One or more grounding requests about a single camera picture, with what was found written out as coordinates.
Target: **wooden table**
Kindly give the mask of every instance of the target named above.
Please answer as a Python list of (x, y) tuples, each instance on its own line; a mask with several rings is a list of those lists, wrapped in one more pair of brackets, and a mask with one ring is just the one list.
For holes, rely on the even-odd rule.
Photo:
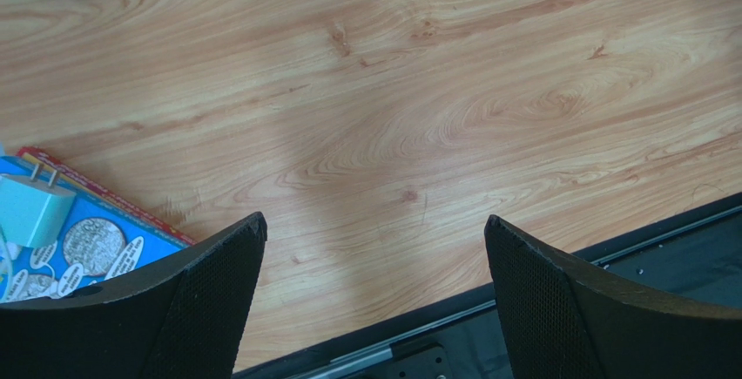
[(0, 140), (203, 239), (261, 210), (236, 369), (742, 191), (742, 0), (0, 0)]

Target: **table surface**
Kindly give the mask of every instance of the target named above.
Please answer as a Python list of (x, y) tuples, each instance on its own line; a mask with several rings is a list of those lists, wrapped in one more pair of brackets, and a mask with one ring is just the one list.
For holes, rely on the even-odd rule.
[(742, 191), (742, 0), (0, 0), (0, 140), (269, 242), (236, 369)]

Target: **plug prong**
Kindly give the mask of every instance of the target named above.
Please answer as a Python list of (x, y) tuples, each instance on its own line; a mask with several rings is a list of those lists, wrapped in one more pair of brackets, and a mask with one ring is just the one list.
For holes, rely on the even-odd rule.
[(33, 169), (33, 173), (31, 173), (31, 181), (35, 182), (38, 180), (38, 176), (41, 175), (41, 172), (44, 170), (44, 165), (41, 163), (36, 164), (36, 167)]
[(54, 170), (54, 173), (52, 173), (51, 177), (49, 178), (49, 187), (54, 187), (57, 184), (58, 180), (59, 180), (59, 170)]

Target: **white oval label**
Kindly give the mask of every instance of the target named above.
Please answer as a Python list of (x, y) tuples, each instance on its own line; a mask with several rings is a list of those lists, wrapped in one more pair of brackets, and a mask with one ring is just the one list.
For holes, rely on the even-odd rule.
[(84, 269), (80, 263), (75, 263), (64, 270), (64, 274), (59, 279), (57, 285), (57, 294), (59, 296), (67, 296), (73, 290), (80, 286), (80, 282), (83, 281)]
[(30, 266), (34, 270), (38, 270), (41, 267), (49, 264), (51, 257), (54, 256), (54, 252), (57, 251), (57, 242), (54, 241), (50, 245), (41, 248), (34, 248), (31, 252)]
[(139, 257), (141, 257), (144, 247), (144, 237), (140, 236), (132, 240), (113, 262), (113, 266), (111, 266), (111, 270), (105, 276), (105, 280), (107, 281), (113, 277), (131, 272), (137, 266), (137, 263), (139, 263)]
[(10, 284), (10, 292), (8, 293), (8, 302), (18, 299), (18, 295), (24, 289), (28, 278), (29, 271), (26, 269), (21, 270), (13, 276), (13, 282)]

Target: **coin illustration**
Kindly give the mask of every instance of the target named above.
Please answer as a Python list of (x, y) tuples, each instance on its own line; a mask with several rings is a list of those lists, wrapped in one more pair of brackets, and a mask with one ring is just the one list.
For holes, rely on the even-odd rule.
[(124, 247), (126, 238), (116, 224), (103, 218), (88, 218), (67, 232), (62, 253), (70, 266), (82, 264), (85, 275), (103, 276)]
[(43, 294), (54, 279), (51, 276), (45, 274), (29, 274), (28, 280), (21, 291), (18, 293), (17, 301), (25, 301), (26, 299), (35, 298)]

